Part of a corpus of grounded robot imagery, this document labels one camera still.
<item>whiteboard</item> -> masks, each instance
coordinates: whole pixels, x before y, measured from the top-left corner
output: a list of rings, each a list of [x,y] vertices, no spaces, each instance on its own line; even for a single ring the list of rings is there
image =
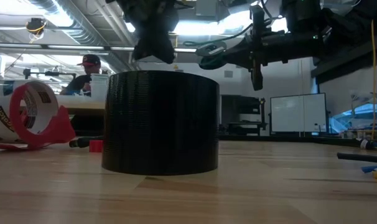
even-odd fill
[[[326,132],[325,93],[271,98],[272,132]]]
[[[271,131],[300,132],[304,130],[302,96],[271,98]]]

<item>person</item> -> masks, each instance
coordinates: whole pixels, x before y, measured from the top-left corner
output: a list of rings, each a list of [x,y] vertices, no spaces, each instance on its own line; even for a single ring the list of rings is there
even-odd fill
[[[76,92],[90,91],[91,74],[100,74],[101,61],[97,55],[88,54],[83,56],[82,63],[86,75],[76,77],[68,86],[60,92],[60,95],[72,95]]]

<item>baseball cap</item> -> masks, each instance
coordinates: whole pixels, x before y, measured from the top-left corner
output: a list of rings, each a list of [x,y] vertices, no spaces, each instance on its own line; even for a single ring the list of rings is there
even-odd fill
[[[83,56],[82,63],[78,65],[86,65],[86,66],[93,66],[93,65],[101,65],[100,58],[97,55],[87,54]]]

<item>red tape dispenser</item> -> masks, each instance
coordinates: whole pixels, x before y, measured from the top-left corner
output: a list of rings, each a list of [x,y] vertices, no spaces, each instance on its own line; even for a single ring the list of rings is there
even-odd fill
[[[38,150],[75,138],[68,111],[58,107],[49,86],[39,81],[4,81],[0,86],[0,143],[26,144],[0,144],[0,149]]]

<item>black 3d printed cylinder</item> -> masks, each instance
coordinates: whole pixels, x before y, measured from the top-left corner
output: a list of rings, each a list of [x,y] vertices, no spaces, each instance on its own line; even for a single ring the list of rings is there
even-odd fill
[[[111,76],[102,166],[140,175],[183,175],[218,166],[218,83],[180,72]]]

